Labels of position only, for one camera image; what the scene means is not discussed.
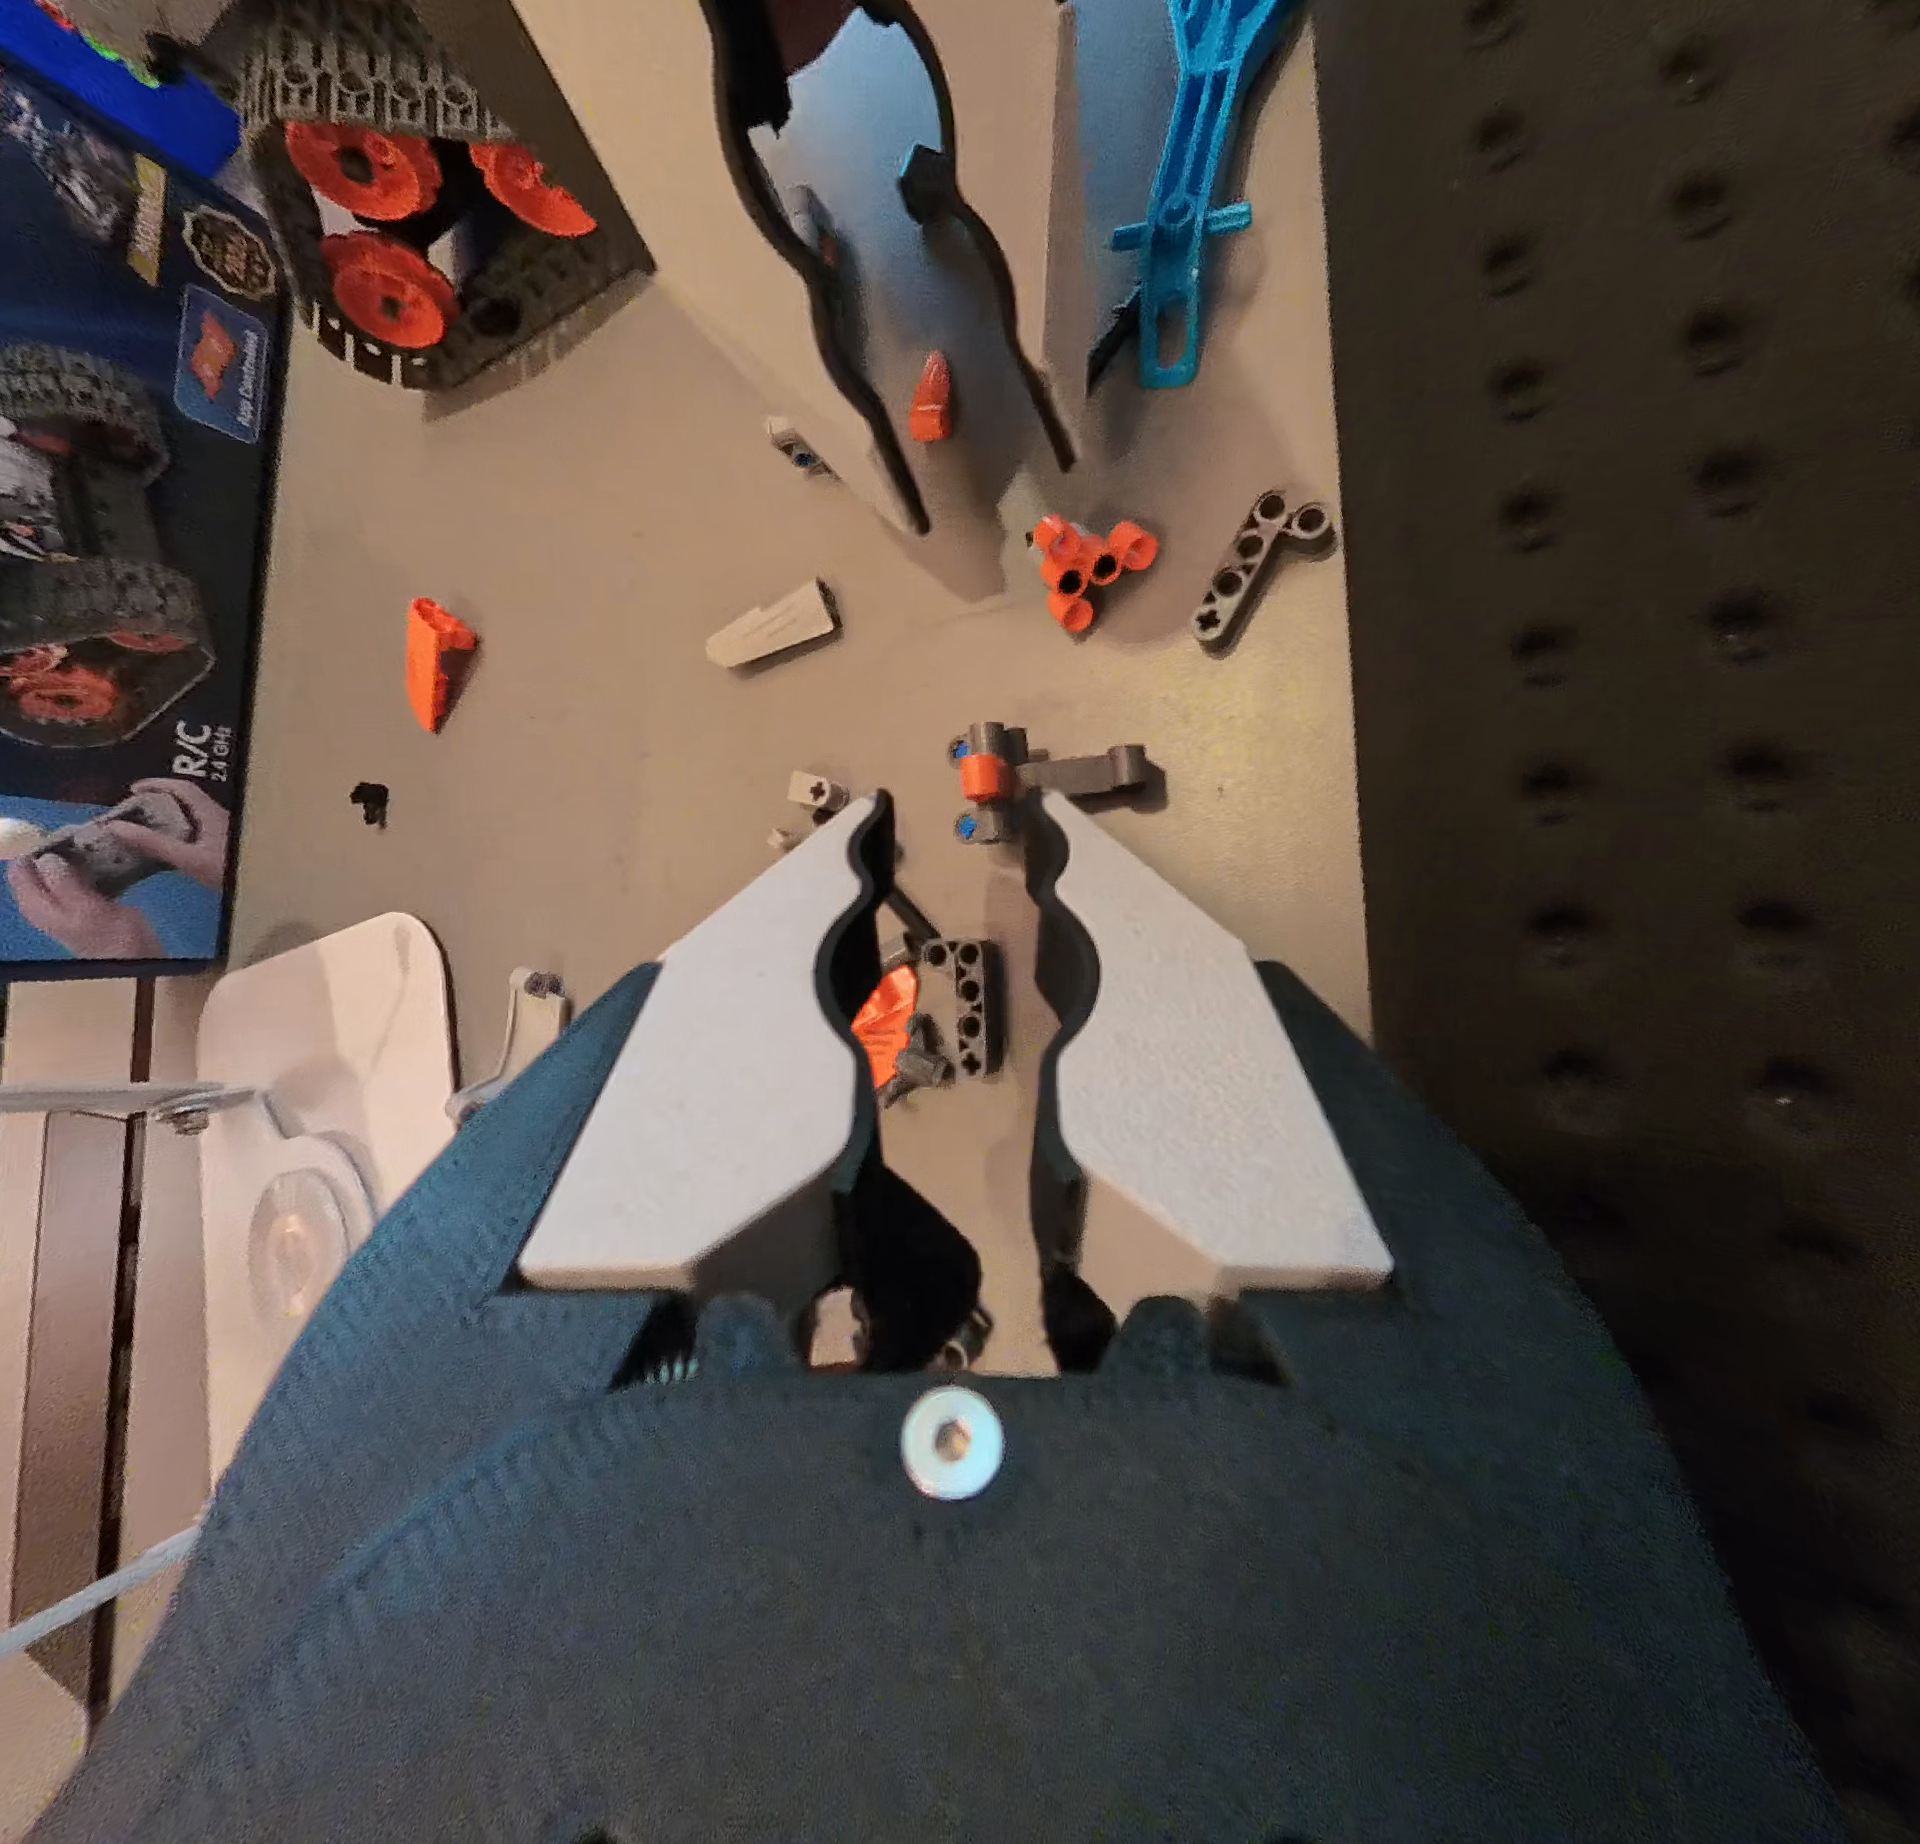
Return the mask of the grey angled beam brick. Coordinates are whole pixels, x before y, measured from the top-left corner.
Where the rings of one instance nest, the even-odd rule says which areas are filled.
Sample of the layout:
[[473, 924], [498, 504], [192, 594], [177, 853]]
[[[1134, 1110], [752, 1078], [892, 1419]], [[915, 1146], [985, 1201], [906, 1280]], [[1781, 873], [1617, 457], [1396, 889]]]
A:
[[1196, 645], [1207, 655], [1227, 655], [1277, 564], [1289, 554], [1321, 554], [1329, 538], [1333, 517], [1321, 499], [1293, 504], [1281, 489], [1259, 491], [1192, 612]]

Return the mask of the light grey curved panel brick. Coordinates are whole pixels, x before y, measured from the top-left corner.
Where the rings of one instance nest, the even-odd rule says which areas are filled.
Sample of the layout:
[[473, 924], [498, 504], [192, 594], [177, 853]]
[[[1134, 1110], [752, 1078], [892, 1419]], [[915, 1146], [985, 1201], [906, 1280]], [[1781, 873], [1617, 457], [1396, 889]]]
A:
[[457, 1087], [446, 1101], [455, 1128], [509, 1089], [569, 1026], [569, 990], [556, 970], [516, 965], [509, 974], [509, 1019], [487, 1075]]

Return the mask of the blue plastic bin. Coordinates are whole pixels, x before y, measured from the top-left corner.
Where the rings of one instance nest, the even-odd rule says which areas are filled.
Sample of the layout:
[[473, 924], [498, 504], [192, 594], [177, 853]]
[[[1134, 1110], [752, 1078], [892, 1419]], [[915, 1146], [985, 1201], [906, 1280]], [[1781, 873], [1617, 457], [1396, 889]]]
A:
[[232, 152], [239, 152], [235, 112], [203, 77], [139, 80], [124, 61], [97, 53], [83, 31], [62, 26], [36, 0], [2, 0], [2, 61], [27, 67], [45, 85], [192, 173], [217, 180]]

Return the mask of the grey tracked toy robot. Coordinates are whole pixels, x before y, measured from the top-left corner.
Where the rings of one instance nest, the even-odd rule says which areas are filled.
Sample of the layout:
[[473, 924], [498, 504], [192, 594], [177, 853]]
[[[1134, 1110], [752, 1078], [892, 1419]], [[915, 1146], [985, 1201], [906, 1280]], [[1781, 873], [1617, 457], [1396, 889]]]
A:
[[509, 0], [36, 0], [137, 80], [204, 80], [314, 337], [412, 391], [509, 385], [651, 257]]

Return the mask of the grey orange brick assembly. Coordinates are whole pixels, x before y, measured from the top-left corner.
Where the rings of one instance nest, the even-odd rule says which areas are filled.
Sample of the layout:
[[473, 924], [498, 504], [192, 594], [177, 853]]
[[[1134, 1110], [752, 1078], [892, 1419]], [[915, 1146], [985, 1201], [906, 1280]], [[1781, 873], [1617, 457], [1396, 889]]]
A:
[[946, 746], [946, 759], [960, 793], [953, 838], [967, 847], [1008, 841], [1019, 831], [1019, 810], [1030, 797], [1134, 798], [1160, 781], [1160, 768], [1144, 746], [1051, 758], [1030, 754], [1026, 733], [1004, 723], [967, 726]]

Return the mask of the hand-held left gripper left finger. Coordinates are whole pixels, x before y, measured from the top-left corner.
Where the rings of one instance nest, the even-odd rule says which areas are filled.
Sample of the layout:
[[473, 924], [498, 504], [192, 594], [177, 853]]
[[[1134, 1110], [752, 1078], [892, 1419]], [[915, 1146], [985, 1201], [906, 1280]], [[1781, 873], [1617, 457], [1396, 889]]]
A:
[[827, 1294], [875, 1148], [853, 1013], [897, 873], [888, 793], [849, 798], [676, 938], [521, 1251], [551, 1294]]

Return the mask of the blue plastic brick tool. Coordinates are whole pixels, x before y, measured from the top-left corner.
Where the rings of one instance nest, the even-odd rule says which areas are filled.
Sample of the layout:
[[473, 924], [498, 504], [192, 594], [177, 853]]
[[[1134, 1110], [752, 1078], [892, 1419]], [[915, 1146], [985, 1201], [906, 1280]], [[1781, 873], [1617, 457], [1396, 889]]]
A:
[[1165, 0], [1176, 88], [1165, 152], [1141, 222], [1110, 249], [1136, 260], [1136, 369], [1167, 391], [1197, 374], [1207, 249], [1251, 224], [1249, 200], [1220, 200], [1242, 103], [1303, 0]]

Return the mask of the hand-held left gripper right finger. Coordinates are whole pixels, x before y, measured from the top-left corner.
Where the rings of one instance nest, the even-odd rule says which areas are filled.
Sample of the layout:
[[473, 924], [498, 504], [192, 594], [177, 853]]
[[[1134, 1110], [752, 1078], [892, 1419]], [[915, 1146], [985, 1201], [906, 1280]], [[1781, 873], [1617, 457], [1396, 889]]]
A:
[[1026, 802], [1026, 1217], [1051, 1353], [1136, 1303], [1378, 1294], [1391, 1255], [1251, 950], [1059, 793]]

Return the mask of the dark blue robot kit box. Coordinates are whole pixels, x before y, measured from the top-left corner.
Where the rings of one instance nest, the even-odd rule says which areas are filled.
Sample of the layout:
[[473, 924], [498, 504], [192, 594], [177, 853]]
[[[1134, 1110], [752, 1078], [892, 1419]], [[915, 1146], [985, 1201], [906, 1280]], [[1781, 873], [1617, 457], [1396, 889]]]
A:
[[229, 955], [285, 309], [265, 216], [2, 57], [2, 983]]

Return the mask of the orange white brick cluster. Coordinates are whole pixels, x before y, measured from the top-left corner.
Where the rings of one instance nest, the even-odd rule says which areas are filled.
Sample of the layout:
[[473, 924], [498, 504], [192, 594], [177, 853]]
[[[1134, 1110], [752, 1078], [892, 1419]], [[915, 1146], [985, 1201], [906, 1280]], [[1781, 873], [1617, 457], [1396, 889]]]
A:
[[1136, 521], [1116, 521], [1110, 533], [1091, 533], [1066, 517], [1044, 511], [1026, 533], [1044, 600], [1066, 636], [1095, 630], [1103, 594], [1160, 557], [1160, 537]]

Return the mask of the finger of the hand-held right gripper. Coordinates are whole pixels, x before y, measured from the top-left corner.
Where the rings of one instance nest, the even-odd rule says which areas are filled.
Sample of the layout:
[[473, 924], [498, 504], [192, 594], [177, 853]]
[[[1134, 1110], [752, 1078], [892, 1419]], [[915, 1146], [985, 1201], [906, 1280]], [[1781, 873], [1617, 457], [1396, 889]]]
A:
[[1095, 274], [1073, 0], [856, 0], [929, 77], [937, 145], [904, 171], [915, 222], [953, 216], [1059, 471], [1081, 457]]
[[929, 517], [901, 436], [841, 341], [834, 279], [801, 249], [738, 103], [723, 0], [510, 0], [637, 222], [660, 291], [892, 529]]

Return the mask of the grey orange brick cluster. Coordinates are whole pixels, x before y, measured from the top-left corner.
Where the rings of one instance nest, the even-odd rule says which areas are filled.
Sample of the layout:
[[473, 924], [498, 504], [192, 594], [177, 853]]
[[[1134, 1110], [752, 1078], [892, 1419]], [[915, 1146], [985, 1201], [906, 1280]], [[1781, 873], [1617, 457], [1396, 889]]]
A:
[[880, 1110], [953, 1082], [941, 1034], [923, 1004], [923, 970], [906, 960], [880, 974], [875, 994], [853, 1017], [853, 1041], [867, 1054]]

